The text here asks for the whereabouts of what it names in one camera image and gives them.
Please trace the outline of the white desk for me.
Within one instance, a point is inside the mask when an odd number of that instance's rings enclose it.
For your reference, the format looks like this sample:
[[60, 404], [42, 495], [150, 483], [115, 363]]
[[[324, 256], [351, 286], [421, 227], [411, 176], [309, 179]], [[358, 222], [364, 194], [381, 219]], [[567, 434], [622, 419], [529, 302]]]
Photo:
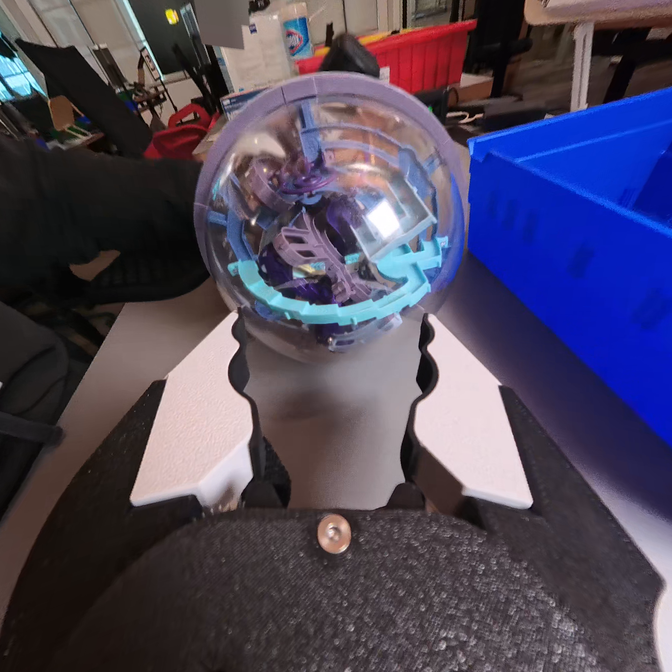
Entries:
[[587, 108], [596, 29], [653, 28], [671, 25], [670, 1], [525, 1], [531, 26], [573, 27], [574, 54], [570, 111]]

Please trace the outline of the red plastic bin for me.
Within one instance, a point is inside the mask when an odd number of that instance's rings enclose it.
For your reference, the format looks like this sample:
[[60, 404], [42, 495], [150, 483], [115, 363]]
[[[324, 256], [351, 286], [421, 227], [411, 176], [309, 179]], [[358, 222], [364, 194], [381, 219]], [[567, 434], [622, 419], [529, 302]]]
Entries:
[[[400, 89], [414, 95], [422, 91], [457, 85], [463, 72], [466, 47], [477, 20], [417, 28], [397, 34], [358, 37], [348, 32], [335, 36], [331, 47], [320, 55], [298, 60], [298, 75], [315, 80], [315, 92], [375, 97], [385, 89]], [[349, 71], [322, 71], [330, 56], [337, 55], [339, 41], [349, 42], [374, 59], [387, 79]]]

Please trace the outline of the white wipes canister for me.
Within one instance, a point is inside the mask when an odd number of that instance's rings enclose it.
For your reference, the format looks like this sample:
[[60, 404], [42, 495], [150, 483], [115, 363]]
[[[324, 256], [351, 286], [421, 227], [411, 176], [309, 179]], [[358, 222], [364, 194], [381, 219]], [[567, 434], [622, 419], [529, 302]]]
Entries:
[[288, 55], [293, 61], [313, 57], [314, 49], [308, 26], [305, 2], [286, 3], [280, 10], [281, 29]]

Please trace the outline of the clear plastic maze ball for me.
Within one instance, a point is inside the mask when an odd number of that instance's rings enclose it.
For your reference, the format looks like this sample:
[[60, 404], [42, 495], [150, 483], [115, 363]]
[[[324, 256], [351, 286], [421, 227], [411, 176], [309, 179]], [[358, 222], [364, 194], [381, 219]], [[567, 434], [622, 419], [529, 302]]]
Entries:
[[197, 242], [252, 337], [323, 362], [433, 310], [464, 255], [464, 182], [420, 99], [318, 72], [262, 91], [223, 127], [197, 184]]

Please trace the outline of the black office chair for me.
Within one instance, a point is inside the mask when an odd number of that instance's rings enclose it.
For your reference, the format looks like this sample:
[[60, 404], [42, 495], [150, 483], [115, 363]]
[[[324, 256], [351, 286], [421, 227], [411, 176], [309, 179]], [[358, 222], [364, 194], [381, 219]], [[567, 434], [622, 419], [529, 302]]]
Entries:
[[60, 417], [93, 357], [1, 304], [1, 516], [35, 461], [64, 438]]

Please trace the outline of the black computer monitor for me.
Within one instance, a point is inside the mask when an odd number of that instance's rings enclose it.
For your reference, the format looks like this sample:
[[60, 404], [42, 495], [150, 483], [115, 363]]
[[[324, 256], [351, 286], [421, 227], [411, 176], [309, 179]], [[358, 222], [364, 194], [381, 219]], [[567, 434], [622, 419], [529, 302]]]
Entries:
[[74, 46], [64, 48], [15, 41], [43, 74], [50, 93], [65, 97], [126, 157], [142, 158], [152, 132], [106, 84]]

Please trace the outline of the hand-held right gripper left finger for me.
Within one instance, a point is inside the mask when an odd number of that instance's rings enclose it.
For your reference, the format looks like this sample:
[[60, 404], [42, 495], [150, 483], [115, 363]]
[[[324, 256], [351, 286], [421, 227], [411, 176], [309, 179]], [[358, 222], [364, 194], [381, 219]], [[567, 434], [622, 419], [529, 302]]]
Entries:
[[194, 496], [207, 509], [235, 508], [253, 478], [251, 403], [231, 379], [240, 352], [229, 314], [164, 378], [130, 503]]

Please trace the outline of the blue plastic bin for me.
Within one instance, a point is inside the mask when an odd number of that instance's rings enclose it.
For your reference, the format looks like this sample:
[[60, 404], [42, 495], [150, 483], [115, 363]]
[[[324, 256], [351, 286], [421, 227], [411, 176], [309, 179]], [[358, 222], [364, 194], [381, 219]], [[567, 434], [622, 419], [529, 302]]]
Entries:
[[671, 89], [468, 148], [469, 251], [671, 443]]

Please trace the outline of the blue glove box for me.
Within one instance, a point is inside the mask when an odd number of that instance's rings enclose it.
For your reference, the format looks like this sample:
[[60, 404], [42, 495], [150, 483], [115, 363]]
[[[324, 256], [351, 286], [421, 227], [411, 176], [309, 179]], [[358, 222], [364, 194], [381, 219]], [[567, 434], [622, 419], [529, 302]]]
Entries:
[[245, 91], [238, 91], [227, 94], [220, 98], [220, 106], [223, 116], [232, 120], [240, 111], [253, 99], [266, 92], [270, 87], [257, 87]]

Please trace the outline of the person's left forearm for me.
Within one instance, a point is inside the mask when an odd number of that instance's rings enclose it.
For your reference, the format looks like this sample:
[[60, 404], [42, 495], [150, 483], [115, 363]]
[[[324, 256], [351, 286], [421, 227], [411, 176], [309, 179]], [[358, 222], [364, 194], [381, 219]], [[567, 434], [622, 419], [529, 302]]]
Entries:
[[1, 287], [52, 283], [105, 251], [199, 254], [202, 164], [45, 150], [1, 136]]

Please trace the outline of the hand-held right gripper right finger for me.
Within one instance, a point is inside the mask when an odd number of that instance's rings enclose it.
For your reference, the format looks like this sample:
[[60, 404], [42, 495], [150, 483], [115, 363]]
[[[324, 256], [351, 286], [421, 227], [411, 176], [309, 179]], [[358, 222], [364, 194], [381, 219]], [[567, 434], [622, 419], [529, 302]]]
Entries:
[[457, 512], [468, 498], [530, 509], [499, 380], [434, 315], [424, 315], [419, 350], [405, 478], [439, 512]]

